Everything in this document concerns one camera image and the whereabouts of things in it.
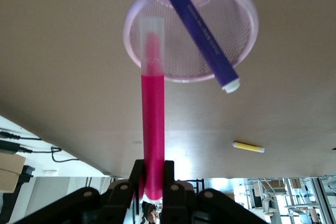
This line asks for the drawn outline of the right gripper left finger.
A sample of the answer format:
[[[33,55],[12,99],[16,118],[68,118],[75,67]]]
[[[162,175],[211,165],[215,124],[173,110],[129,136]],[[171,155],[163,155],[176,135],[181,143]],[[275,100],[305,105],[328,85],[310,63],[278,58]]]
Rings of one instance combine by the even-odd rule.
[[[137,159],[128,179],[111,184],[107,204],[100,212],[101,223],[140,223],[140,201],[144,193],[144,160]]]

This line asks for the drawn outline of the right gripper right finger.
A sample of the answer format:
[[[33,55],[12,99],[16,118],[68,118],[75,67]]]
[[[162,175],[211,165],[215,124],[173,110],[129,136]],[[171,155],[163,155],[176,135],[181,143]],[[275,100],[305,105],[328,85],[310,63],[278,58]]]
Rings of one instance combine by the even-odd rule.
[[[174,162],[164,162],[162,223],[193,223],[196,196],[187,182],[174,178]]]

